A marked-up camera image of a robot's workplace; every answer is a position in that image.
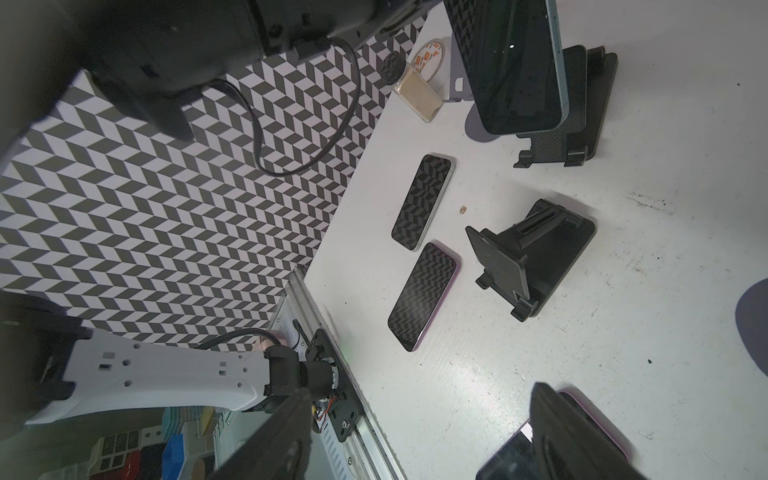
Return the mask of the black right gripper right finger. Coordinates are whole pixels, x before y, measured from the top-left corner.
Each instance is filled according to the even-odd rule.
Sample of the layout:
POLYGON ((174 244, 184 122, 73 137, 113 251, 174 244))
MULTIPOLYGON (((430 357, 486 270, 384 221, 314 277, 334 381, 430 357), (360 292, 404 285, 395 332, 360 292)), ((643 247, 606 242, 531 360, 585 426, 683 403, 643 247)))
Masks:
POLYGON ((616 445, 546 383, 531 393, 533 452, 542 479, 641 479, 616 445))

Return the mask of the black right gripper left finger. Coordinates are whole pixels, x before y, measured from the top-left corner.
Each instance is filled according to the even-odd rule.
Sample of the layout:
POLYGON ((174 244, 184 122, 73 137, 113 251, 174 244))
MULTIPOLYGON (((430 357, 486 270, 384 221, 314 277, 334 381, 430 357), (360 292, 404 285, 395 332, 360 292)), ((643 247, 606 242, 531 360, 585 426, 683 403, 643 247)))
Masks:
POLYGON ((211 479, 304 479, 311 453, 311 406, 307 389, 295 391, 211 479))

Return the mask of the purple edged phone black stand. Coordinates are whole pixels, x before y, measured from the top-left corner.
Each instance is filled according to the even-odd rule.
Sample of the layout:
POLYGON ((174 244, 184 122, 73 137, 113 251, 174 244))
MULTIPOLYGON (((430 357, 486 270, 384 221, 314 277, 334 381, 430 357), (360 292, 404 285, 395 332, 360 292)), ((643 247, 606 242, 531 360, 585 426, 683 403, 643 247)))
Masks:
POLYGON ((459 271, 460 259, 439 242, 428 242, 387 318, 402 348, 414 352, 459 271))

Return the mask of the teal phone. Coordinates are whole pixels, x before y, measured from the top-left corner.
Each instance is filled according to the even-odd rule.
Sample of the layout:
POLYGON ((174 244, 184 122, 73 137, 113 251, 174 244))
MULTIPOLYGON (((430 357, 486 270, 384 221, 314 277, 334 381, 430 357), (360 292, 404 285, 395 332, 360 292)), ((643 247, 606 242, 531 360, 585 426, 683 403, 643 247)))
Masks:
POLYGON ((569 113, 557 3, 444 3, 478 114, 493 135, 559 127, 569 113))

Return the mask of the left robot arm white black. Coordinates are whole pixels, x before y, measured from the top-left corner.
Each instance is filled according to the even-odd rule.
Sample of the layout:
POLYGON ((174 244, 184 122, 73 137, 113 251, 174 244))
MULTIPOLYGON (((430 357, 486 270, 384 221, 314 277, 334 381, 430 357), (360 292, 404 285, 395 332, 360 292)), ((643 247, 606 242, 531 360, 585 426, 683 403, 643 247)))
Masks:
POLYGON ((428 1, 1 5, 1 428, 264 400, 306 265, 428 1))

